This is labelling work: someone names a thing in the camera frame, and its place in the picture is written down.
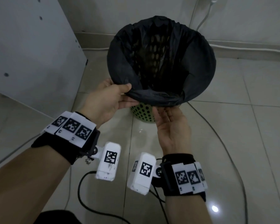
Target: baseboard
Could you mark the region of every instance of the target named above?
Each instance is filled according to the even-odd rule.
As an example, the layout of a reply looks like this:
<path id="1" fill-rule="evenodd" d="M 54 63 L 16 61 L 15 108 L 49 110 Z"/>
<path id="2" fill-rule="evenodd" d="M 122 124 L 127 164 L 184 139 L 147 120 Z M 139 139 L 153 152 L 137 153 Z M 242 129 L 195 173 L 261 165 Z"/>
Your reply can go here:
<path id="1" fill-rule="evenodd" d="M 82 48 L 107 48 L 114 37 L 111 34 L 96 34 L 87 32 L 75 32 L 75 35 Z M 251 49 L 278 49 L 280 45 L 261 44 L 261 43 L 243 43 L 234 41 L 214 41 L 209 40 L 210 44 Z M 224 48 L 213 47 L 217 58 L 235 58 L 248 60 L 267 60 L 280 61 L 280 53 L 269 51 L 251 51 L 251 50 L 230 50 Z"/>

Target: green trash can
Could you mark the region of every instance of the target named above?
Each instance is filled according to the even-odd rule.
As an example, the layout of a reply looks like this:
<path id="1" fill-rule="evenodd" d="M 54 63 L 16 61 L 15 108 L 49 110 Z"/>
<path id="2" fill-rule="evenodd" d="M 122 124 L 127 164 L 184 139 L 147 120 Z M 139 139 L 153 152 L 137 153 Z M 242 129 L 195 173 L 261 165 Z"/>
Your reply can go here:
<path id="1" fill-rule="evenodd" d="M 143 122 L 154 123 L 155 118 L 153 117 L 153 107 L 151 105 L 140 104 L 130 108 L 134 116 Z"/>

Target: bright light spot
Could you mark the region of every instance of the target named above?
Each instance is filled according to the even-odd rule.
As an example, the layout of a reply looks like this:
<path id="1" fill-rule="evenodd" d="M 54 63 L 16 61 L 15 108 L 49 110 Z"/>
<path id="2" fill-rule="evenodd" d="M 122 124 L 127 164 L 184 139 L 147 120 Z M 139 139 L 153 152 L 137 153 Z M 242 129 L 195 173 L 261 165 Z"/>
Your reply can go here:
<path id="1" fill-rule="evenodd" d="M 214 212 L 218 212 L 219 211 L 219 209 L 215 205 L 212 206 L 212 209 L 213 209 Z"/>

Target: person's right arm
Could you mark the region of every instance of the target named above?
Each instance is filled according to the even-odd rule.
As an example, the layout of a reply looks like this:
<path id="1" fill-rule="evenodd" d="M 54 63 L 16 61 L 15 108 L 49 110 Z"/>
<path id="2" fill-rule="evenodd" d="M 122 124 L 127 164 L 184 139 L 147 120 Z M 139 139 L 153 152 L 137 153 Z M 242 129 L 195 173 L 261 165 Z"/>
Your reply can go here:
<path id="1" fill-rule="evenodd" d="M 192 154 L 191 129 L 182 111 L 178 107 L 153 107 L 153 115 L 156 120 L 163 155 L 173 153 Z M 166 213 L 170 224 L 212 223 L 205 202 L 200 195 L 167 196 Z"/>

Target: black pants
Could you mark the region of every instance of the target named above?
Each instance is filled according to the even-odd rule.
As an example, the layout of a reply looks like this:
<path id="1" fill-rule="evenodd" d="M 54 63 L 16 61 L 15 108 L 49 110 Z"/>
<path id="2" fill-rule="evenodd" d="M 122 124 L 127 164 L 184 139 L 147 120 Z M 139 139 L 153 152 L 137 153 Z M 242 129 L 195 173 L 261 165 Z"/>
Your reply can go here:
<path id="1" fill-rule="evenodd" d="M 54 210 L 42 212 L 34 224 L 47 224 L 47 223 L 69 223 L 69 224 L 81 224 L 76 216 L 70 211 Z"/>

